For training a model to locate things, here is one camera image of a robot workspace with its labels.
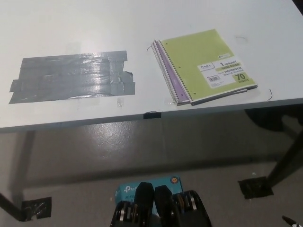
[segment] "mead logo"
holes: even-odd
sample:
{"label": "mead logo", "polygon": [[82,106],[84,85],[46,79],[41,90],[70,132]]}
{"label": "mead logo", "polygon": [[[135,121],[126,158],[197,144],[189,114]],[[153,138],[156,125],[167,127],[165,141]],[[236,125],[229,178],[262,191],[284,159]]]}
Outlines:
{"label": "mead logo", "polygon": [[207,63],[207,64],[199,65],[198,68],[200,71],[211,70],[214,68],[214,65],[212,63]]}

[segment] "white label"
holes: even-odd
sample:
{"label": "white label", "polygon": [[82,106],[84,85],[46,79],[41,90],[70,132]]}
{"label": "white label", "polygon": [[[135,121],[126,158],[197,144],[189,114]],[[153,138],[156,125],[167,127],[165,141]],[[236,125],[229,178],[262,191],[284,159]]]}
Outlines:
{"label": "white label", "polygon": [[236,83],[233,75],[244,72],[243,65],[235,56],[199,65],[198,68],[211,88]]}
{"label": "white label", "polygon": [[227,58],[227,57],[229,57],[229,56],[230,56],[230,54],[229,54],[229,53],[226,53],[226,54],[219,55],[218,58],[219,58],[219,59],[222,59],[222,58]]}

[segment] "notebook label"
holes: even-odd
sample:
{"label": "notebook label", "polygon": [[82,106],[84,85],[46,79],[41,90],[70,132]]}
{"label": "notebook label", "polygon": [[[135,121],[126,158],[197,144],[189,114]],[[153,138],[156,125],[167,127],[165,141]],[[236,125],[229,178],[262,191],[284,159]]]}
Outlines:
{"label": "notebook label", "polygon": [[242,63],[235,56],[199,65],[198,68],[211,88],[249,81]]}

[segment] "notebook cover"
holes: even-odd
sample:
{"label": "notebook cover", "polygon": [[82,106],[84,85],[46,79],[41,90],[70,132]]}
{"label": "notebook cover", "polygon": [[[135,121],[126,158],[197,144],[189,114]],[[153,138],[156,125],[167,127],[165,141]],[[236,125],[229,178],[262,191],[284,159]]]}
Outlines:
{"label": "notebook cover", "polygon": [[215,29],[162,40],[162,44],[191,102],[257,86]]}
{"label": "notebook cover", "polygon": [[172,83],[172,85],[173,85],[173,87],[174,87],[174,89],[176,91],[176,94],[177,94],[177,97],[178,97],[178,103],[179,102],[182,102],[183,104],[189,103],[188,97],[185,94],[182,86],[180,85],[175,72],[171,68],[171,66],[169,64],[169,61],[168,61],[167,57],[165,56],[165,53],[162,50],[161,45],[158,43],[158,41],[156,41],[155,43],[156,43],[156,45],[158,47],[160,56],[161,56],[161,58],[162,58],[162,60],[164,62],[164,67],[166,68],[166,70],[168,72],[169,79],[170,79],[170,81],[171,81],[171,83]]}

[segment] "black tape on floor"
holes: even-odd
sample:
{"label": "black tape on floor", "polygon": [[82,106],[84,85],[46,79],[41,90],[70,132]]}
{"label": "black tape on floor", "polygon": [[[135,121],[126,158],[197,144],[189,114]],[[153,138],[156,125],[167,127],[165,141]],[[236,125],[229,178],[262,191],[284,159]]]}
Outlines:
{"label": "black tape on floor", "polygon": [[37,219],[50,218],[52,214],[52,198],[23,201],[21,209],[26,213],[27,219],[25,221],[32,220],[33,216],[36,216]]}
{"label": "black tape on floor", "polygon": [[239,181],[240,189],[246,200],[273,195],[271,188],[265,187],[267,178],[258,177]]}

